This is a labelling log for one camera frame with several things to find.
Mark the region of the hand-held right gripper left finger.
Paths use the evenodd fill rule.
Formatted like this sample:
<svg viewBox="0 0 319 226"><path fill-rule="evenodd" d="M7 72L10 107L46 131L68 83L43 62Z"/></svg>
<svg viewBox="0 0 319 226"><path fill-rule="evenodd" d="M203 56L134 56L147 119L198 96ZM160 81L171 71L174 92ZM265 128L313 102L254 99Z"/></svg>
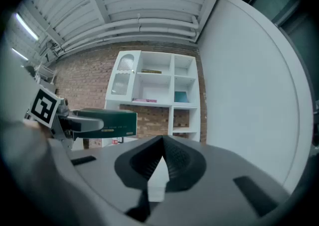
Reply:
<svg viewBox="0 0 319 226"><path fill-rule="evenodd" d="M115 169L118 157L140 141L104 148L66 151L50 140L53 159L60 175L73 188L70 192L83 222L95 216L102 222L161 222L156 216L164 201L164 158L147 164L150 178L142 189L127 187Z"/></svg>

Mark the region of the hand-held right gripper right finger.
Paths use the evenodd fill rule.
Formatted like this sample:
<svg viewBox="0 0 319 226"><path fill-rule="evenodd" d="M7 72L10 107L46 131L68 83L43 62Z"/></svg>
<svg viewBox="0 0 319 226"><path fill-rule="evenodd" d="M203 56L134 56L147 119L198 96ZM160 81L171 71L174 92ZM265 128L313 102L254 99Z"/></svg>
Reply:
<svg viewBox="0 0 319 226"><path fill-rule="evenodd" d="M229 150L165 137L169 182L151 226L251 226L284 203L275 179Z"/></svg>

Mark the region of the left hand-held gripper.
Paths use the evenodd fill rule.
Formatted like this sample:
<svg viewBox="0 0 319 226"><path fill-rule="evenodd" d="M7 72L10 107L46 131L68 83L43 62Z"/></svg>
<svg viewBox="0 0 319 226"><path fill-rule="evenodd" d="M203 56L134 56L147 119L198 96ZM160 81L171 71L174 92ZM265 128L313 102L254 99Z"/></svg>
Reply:
<svg viewBox="0 0 319 226"><path fill-rule="evenodd" d="M69 109L66 98L61 98L44 87L37 91L27 110L26 118L38 122L48 138L61 141L67 150L73 148L73 132L96 131L104 126L101 119L76 116Z"/></svg>

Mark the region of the dark green book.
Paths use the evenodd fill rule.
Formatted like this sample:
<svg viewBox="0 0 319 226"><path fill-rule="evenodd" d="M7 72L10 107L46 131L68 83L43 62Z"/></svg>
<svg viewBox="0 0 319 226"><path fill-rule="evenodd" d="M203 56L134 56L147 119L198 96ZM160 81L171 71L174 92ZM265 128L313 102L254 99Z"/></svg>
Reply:
<svg viewBox="0 0 319 226"><path fill-rule="evenodd" d="M104 122L100 130L73 132L73 138L113 138L137 134L137 113L128 110L82 109L73 112L75 116L98 118Z"/></svg>

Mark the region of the white shelving desk unit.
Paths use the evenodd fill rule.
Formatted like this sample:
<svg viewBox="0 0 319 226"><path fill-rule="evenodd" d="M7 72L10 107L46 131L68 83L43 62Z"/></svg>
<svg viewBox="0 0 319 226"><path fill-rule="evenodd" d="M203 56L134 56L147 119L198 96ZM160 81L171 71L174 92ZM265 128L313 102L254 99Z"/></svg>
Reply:
<svg viewBox="0 0 319 226"><path fill-rule="evenodd" d="M142 73L142 69L162 71L161 74ZM189 103L175 103L174 92L186 91ZM200 140L200 92L195 57L141 51L133 86L133 99L157 100L157 103L105 100L106 109L120 105L168 108L168 134L188 134Z"/></svg>

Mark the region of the white glass cabinet door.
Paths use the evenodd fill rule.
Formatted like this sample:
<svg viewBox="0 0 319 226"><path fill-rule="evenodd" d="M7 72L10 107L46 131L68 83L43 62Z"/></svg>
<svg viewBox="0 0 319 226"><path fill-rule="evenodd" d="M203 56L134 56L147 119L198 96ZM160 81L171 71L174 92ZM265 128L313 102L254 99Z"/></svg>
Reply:
<svg viewBox="0 0 319 226"><path fill-rule="evenodd" d="M120 51L113 66L106 100L132 101L133 86L141 50Z"/></svg>

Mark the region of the teal book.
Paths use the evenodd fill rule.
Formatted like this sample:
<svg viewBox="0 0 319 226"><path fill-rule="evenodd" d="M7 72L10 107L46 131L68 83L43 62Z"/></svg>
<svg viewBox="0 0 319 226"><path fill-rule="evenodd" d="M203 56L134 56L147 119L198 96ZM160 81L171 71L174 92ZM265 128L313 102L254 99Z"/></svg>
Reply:
<svg viewBox="0 0 319 226"><path fill-rule="evenodd" d="M189 99L186 91L175 91L174 92L175 103L189 103Z"/></svg>

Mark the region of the long ceiling light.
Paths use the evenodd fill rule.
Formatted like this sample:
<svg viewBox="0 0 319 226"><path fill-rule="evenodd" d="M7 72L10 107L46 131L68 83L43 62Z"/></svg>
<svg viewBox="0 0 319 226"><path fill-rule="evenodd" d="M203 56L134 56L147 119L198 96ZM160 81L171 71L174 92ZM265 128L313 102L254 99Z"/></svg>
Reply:
<svg viewBox="0 0 319 226"><path fill-rule="evenodd" d="M39 40L38 35L27 25L27 23L18 13L15 14L15 18L22 25L22 27L31 35L32 38L34 38L36 41Z"/></svg>
<svg viewBox="0 0 319 226"><path fill-rule="evenodd" d="M21 53L19 53L18 51L16 51L14 48L11 48L12 51L17 54L20 58L22 58L24 61L29 61L28 58L26 58L25 56L23 56Z"/></svg>

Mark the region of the white ceiling pipes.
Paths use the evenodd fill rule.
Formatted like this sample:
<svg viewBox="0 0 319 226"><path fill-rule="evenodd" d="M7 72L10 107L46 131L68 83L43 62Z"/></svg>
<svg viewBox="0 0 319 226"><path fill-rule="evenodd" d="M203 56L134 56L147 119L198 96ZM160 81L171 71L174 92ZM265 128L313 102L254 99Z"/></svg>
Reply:
<svg viewBox="0 0 319 226"><path fill-rule="evenodd" d="M136 35L193 41L205 0L79 0L55 29L62 56L103 41Z"/></svg>

